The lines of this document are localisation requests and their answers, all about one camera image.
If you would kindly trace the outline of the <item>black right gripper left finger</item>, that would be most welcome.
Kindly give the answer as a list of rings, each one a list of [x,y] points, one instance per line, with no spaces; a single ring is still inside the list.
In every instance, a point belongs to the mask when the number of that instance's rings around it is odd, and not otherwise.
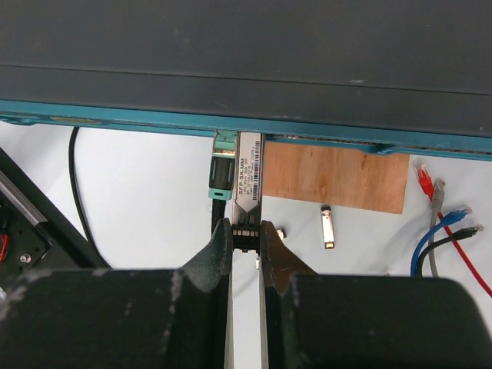
[[[230,368],[232,229],[176,269],[37,270],[1,308],[3,368]]]

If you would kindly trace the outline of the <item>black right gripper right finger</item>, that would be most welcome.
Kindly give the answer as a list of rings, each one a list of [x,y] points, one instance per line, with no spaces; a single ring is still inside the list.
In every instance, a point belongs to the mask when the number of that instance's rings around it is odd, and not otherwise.
[[[264,368],[486,368],[488,332],[448,279],[318,274],[259,231]]]

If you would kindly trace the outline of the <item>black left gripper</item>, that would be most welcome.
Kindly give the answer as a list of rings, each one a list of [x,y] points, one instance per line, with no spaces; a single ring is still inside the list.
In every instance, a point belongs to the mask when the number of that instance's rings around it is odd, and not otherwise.
[[[80,232],[1,151],[1,272],[103,266]]]

